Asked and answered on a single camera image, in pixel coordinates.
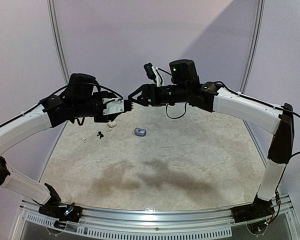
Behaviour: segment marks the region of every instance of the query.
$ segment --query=beige marble surface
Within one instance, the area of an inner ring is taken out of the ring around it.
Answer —
[[[183,110],[168,109],[171,116]],[[107,132],[92,118],[69,122],[41,182],[63,202],[101,208],[175,211],[253,201],[265,168],[240,119],[188,106],[172,120],[164,107],[135,104],[116,123]],[[147,135],[135,136],[136,127]]]

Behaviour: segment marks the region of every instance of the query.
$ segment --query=white panel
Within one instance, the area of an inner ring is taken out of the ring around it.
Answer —
[[[86,73],[123,96],[150,83],[143,65],[169,70],[188,58],[201,82],[238,90],[252,40],[257,0],[55,1],[70,73]],[[165,84],[171,84],[166,77]]]
[[[300,0],[266,1],[247,95],[283,104],[292,104],[300,114]],[[300,120],[295,119],[293,152],[300,150]],[[267,156],[271,135],[252,128]],[[281,190],[289,193],[300,223],[300,155],[291,159]]]
[[[0,123],[64,84],[47,1],[0,0]],[[37,180],[60,128],[28,138],[3,156]],[[0,240],[9,239],[21,196],[0,188]]]

